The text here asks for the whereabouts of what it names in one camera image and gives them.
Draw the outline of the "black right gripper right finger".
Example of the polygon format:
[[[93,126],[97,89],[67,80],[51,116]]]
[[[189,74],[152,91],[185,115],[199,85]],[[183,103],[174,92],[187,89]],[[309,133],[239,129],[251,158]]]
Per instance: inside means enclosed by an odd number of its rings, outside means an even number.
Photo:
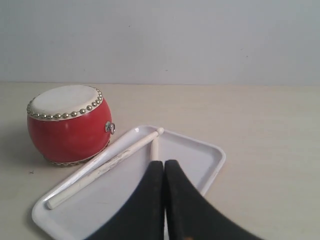
[[[170,240],[259,240],[214,208],[193,186],[179,162],[164,164],[164,196]]]

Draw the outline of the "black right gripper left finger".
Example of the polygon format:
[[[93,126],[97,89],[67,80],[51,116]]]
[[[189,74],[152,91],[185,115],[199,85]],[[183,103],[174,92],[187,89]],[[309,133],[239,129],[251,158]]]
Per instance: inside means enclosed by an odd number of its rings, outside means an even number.
[[[88,240],[162,240],[164,238],[164,167],[151,161],[129,199]]]

